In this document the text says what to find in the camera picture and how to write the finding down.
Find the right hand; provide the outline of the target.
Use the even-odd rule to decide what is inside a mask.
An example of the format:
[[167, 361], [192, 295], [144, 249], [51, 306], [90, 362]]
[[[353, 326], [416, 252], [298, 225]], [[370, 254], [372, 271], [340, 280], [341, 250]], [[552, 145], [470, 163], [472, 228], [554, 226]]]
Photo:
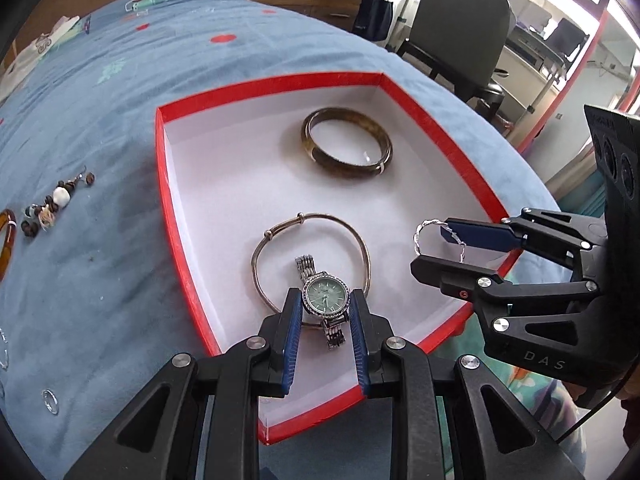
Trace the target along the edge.
[[632, 448], [640, 436], [640, 370], [634, 371], [617, 397], [627, 412], [623, 438], [628, 448]]

